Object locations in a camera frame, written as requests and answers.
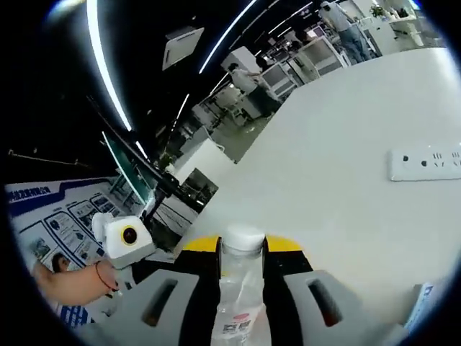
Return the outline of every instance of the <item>floor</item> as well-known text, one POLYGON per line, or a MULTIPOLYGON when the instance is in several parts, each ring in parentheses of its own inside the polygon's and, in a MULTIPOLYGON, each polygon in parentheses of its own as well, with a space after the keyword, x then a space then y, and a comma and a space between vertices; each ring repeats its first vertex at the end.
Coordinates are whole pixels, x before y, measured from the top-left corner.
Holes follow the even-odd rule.
POLYGON ((254 140, 263 131, 272 117, 259 117, 249 120, 244 126, 237 126, 231 119, 225 118, 212 134, 213 140, 224 146, 225 154, 239 162, 254 140))

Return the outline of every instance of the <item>electrical outlet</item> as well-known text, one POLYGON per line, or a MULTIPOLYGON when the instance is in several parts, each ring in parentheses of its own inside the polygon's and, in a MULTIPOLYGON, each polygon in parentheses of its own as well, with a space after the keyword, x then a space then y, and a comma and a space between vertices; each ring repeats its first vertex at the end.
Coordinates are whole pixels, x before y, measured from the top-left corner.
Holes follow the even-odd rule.
POLYGON ((395 182, 461 179, 461 143, 391 150, 388 175, 395 182))

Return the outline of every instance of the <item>camera lens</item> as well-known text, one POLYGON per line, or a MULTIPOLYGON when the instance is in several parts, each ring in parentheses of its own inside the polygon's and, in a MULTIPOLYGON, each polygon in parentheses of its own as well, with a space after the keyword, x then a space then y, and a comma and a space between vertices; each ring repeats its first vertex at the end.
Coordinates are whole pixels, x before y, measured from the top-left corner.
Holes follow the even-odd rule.
POLYGON ((136 234, 136 231, 134 229, 128 227, 123 231, 123 240, 128 245, 134 244, 137 238, 138 235, 136 234))

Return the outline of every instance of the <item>potted plant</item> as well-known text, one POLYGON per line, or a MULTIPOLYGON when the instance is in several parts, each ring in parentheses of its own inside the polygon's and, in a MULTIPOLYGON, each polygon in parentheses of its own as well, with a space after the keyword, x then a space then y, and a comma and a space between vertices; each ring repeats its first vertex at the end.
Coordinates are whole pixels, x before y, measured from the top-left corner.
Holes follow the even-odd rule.
POLYGON ((165 170, 167 166, 173 162, 173 157, 168 153, 163 153, 158 160, 158 168, 165 170))
POLYGON ((392 19, 392 17, 390 16, 390 13, 378 5, 372 5, 370 8, 370 13, 372 14, 374 18, 384 17, 384 18, 392 19))

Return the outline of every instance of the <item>jeans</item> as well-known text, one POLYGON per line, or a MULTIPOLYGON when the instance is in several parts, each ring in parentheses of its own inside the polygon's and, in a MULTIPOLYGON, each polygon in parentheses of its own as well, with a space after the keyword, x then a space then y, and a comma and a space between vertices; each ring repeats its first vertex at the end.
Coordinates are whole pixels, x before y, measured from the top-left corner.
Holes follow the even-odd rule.
POLYGON ((338 33, 341 38, 341 44, 344 48, 346 48, 347 53, 350 54, 357 63, 361 63, 372 58, 368 52, 367 42, 363 38, 358 27, 353 26, 338 33))

